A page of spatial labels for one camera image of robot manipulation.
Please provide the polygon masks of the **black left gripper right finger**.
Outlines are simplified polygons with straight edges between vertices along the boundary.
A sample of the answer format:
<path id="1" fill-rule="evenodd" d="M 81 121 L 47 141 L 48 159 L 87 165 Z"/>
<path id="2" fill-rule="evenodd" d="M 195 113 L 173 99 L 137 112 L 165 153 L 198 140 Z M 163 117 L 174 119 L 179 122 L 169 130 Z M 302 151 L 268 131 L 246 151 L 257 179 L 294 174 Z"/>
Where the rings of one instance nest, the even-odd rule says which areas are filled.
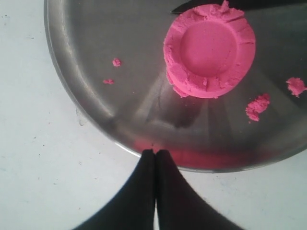
<path id="1" fill-rule="evenodd" d="M 161 230 L 241 230 L 208 205 L 184 179 L 169 151 L 155 156 L 156 201 Z"/>

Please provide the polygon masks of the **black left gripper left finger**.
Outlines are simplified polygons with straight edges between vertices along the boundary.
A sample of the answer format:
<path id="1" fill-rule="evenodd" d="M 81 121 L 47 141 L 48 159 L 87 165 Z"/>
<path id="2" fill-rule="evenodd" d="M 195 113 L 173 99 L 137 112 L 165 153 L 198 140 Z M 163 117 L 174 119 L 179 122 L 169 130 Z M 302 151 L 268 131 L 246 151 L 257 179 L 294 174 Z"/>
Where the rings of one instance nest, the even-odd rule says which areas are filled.
<path id="1" fill-rule="evenodd" d="M 147 149 L 117 194 L 76 230 L 152 230 L 155 210 L 155 154 Z"/>

